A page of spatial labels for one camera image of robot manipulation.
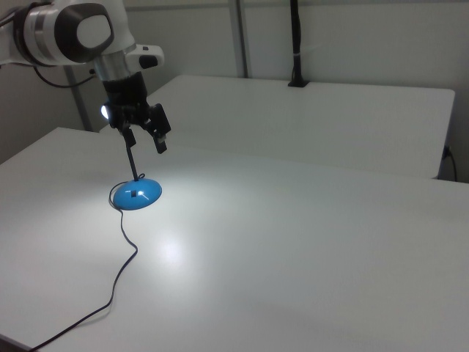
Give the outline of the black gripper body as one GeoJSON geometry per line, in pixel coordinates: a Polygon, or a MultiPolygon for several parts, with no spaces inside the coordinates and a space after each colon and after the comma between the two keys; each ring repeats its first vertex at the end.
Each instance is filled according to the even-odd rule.
{"type": "Polygon", "coordinates": [[[139,125],[143,129],[149,121],[147,88],[142,73],[135,73],[116,81],[103,81],[108,100],[105,103],[109,125],[123,129],[139,125]]]}

